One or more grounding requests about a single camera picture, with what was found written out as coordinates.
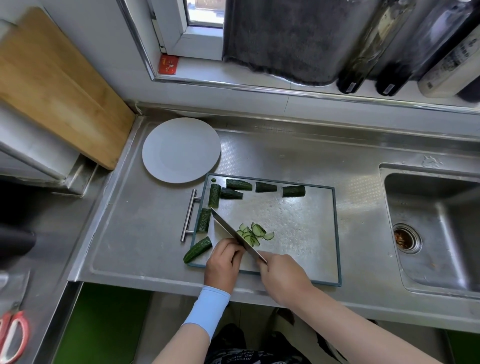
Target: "dark gray towel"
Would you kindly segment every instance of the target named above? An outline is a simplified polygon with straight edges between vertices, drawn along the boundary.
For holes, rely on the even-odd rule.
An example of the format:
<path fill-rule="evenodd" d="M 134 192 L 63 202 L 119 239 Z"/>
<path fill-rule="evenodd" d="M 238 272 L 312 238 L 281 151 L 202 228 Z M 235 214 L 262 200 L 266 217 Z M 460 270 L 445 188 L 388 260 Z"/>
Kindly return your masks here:
<path fill-rule="evenodd" d="M 227 0 L 223 61 L 305 85 L 335 81 L 380 0 Z"/>

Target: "red packet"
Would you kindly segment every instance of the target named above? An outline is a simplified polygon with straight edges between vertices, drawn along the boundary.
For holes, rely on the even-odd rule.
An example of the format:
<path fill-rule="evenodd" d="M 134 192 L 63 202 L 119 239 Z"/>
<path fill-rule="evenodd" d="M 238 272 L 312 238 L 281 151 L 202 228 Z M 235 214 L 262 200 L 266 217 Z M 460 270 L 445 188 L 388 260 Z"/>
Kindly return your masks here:
<path fill-rule="evenodd" d="M 175 74 L 177 72 L 177 64 L 179 58 L 177 56 L 169 56 L 168 54 L 162 54 L 160 57 L 160 63 L 158 64 L 159 74 Z"/>

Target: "window frame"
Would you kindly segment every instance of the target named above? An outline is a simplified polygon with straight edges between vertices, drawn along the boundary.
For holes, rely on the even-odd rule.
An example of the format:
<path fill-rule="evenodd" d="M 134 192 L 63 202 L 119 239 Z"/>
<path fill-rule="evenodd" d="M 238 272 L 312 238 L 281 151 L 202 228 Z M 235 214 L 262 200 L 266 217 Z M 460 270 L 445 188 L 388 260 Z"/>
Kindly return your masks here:
<path fill-rule="evenodd" d="M 183 0 L 150 0 L 167 54 L 222 60 L 223 29 L 188 25 Z"/>

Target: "sink drain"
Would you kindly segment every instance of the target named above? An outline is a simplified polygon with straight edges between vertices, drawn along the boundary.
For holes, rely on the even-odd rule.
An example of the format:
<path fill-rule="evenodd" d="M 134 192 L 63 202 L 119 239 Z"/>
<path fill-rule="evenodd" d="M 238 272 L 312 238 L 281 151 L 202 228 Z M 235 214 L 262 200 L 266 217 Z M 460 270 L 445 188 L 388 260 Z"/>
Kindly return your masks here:
<path fill-rule="evenodd" d="M 421 249 L 420 235 L 407 224 L 396 224 L 393 226 L 395 242 L 397 247 L 404 253 L 415 254 Z"/>

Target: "person's left hand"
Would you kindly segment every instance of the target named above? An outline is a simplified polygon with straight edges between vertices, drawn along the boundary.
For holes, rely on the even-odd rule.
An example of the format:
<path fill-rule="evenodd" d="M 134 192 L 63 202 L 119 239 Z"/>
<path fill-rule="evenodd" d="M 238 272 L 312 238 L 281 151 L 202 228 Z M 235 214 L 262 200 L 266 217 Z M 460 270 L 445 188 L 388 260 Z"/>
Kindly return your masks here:
<path fill-rule="evenodd" d="M 232 294 L 245 248 L 235 239 L 222 239 L 207 260 L 204 285 Z"/>

